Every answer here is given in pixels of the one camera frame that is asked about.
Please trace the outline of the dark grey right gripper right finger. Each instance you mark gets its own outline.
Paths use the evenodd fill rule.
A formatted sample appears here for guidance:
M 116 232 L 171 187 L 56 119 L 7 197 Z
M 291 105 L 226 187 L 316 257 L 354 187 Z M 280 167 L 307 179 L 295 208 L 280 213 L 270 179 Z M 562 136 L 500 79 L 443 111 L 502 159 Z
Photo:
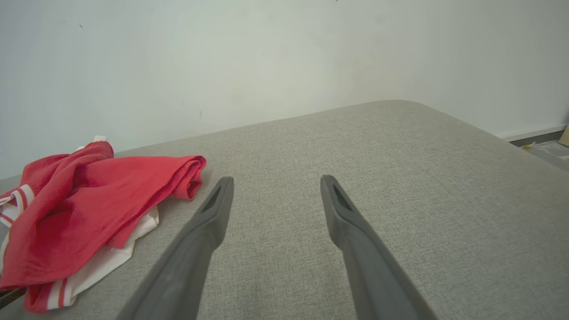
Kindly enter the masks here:
M 335 177 L 321 177 L 329 236 L 343 254 L 360 320 L 434 320 L 435 314 Z

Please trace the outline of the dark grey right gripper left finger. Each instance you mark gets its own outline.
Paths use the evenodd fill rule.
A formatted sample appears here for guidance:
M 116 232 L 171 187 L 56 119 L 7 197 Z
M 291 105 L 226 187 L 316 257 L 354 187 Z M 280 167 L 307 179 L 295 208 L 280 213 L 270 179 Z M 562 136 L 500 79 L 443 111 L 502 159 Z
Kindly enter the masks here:
M 233 178 L 221 178 L 122 308 L 119 320 L 196 319 L 212 253 L 225 238 L 233 195 Z

